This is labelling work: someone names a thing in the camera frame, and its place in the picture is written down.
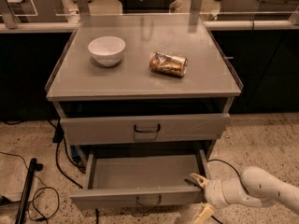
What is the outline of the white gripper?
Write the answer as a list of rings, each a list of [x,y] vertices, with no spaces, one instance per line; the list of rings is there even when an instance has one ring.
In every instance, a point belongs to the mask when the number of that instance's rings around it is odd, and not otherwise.
[[[196,216],[193,224],[204,224],[213,216],[216,209],[226,208],[232,204],[245,204],[249,200],[249,195],[238,178],[208,181],[204,176],[196,173],[191,173],[190,177],[199,188],[205,189],[208,202],[202,204],[203,209]]]

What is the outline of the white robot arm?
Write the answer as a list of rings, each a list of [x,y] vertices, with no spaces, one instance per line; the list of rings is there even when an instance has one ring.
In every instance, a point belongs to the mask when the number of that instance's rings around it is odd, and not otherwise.
[[[283,182],[262,168],[249,166],[236,178],[208,180],[191,173],[190,177],[204,191],[206,203],[193,224],[204,224],[218,209],[232,204],[247,207],[269,207],[278,202],[299,214],[299,188]]]

